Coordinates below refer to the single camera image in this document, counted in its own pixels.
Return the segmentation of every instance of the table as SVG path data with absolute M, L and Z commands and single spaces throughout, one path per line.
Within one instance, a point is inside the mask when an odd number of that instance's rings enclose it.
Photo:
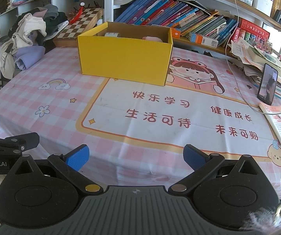
M 226 158 L 251 154 L 281 197 L 281 167 L 267 155 L 276 137 L 239 93 L 257 107 L 257 88 L 224 60 L 178 48 L 171 57 L 161 87 L 82 75 L 77 49 L 55 48 L 0 90 L 0 138 L 37 132 L 40 144 L 28 151 L 37 159 L 87 144 L 80 171 L 112 185 L 168 188 L 192 172 L 186 144 Z

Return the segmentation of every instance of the star illustration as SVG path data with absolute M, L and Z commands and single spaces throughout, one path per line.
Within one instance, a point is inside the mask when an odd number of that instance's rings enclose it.
M 93 123 L 96 123 L 96 121 L 94 120 L 94 118 L 91 119 L 91 120 L 88 120 L 88 122 L 89 122 L 90 125 L 92 125 Z

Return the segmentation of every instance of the charging cable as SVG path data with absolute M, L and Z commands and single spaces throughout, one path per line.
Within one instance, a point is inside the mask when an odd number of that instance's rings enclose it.
M 237 8 L 236 0 L 234 0 L 234 2 L 235 2 L 235 6 L 236 6 L 236 11 L 237 11 L 237 26 L 238 26 L 240 17 L 239 17 L 239 12 L 238 12 L 238 8 Z M 235 31 L 236 31 L 236 28 L 234 29 L 232 35 L 229 37 L 228 43 L 230 42 L 230 40 L 231 40 L 232 36 L 234 35 Z M 228 61 L 227 48 L 228 48 L 228 45 L 226 45 L 226 62 L 227 62 L 227 64 L 228 64 L 228 67 L 229 67 L 230 71 L 233 72 L 232 69 L 231 69 L 231 67 L 230 67 L 229 61 Z M 243 97 L 242 92 L 241 92 L 240 87 L 239 87 L 239 85 L 238 85 L 238 83 L 237 83 L 237 80 L 236 80 L 236 77 L 235 77 L 235 74 L 234 74 L 234 73 L 233 73 L 233 76 L 234 76 L 234 79 L 235 79 L 237 88 L 239 89 L 239 93 L 240 93 L 242 99 L 244 100 L 244 102 L 246 102 L 246 104 L 247 104 L 253 111 L 255 111 L 255 112 L 257 112 L 257 113 L 260 113 L 260 114 L 264 114 L 264 115 L 280 115 L 280 114 L 281 114 L 281 113 L 263 113 L 263 112 L 260 112 L 260 111 L 255 110 L 255 109 L 245 100 L 245 98 Z

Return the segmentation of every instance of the smartphone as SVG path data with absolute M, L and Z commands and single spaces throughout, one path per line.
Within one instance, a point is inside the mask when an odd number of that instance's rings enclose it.
M 271 105 L 276 91 L 278 71 L 265 63 L 257 98 L 265 104 Z

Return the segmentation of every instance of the cartoon girl illustration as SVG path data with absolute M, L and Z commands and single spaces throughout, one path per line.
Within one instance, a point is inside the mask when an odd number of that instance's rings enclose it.
M 170 61 L 167 82 L 196 89 L 224 93 L 224 88 L 213 70 L 207 68 L 202 62 L 193 62 L 179 57 L 173 57 Z

